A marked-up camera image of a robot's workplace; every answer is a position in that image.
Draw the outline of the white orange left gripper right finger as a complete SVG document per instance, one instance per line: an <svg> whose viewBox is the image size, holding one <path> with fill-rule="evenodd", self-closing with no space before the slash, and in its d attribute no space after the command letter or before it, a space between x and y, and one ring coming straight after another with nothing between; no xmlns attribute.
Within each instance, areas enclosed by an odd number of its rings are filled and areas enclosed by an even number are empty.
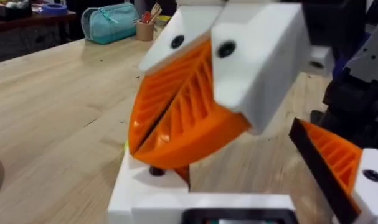
<svg viewBox="0 0 378 224"><path fill-rule="evenodd" d="M378 223L378 149L302 119L293 120L289 137L333 211L332 223Z"/></svg>

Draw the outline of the bare white left gripper left finger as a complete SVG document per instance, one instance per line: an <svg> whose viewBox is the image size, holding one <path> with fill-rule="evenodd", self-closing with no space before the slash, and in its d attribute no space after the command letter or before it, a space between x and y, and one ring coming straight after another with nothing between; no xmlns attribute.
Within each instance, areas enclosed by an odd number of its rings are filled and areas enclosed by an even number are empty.
<svg viewBox="0 0 378 224"><path fill-rule="evenodd" d="M175 171L161 176L150 174L150 166L133 158L124 150L121 167L108 204L108 223L133 223L131 208L148 194L187 193L189 185Z"/></svg>

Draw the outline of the finger of the white orange right gripper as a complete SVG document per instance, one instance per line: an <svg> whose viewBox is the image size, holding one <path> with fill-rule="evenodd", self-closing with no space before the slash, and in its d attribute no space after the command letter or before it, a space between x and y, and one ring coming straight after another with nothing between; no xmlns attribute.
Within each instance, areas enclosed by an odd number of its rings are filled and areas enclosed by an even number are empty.
<svg viewBox="0 0 378 224"><path fill-rule="evenodd" d="M204 70L212 83L209 30L220 6L180 6L139 64L144 72L130 116L130 154L143 145L159 118L197 71Z"/></svg>

